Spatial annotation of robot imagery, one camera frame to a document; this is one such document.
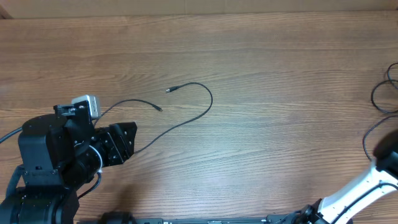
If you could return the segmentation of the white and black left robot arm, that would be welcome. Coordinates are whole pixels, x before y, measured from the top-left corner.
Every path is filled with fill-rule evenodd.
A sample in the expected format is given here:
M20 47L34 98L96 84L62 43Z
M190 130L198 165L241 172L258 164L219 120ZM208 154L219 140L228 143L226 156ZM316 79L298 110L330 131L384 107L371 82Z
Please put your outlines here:
M1 203L1 223L73 223L77 190L103 167L134 154L137 125L95 128L88 115L47 114L22 126L23 163L13 173Z

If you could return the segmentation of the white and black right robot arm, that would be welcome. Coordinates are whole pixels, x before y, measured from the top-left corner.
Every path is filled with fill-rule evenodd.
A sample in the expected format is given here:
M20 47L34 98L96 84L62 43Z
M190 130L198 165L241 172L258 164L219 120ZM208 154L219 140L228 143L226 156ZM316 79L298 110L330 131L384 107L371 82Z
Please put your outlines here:
M344 224L379 198L397 190L397 131L379 141L376 160L342 189L315 204L309 222Z

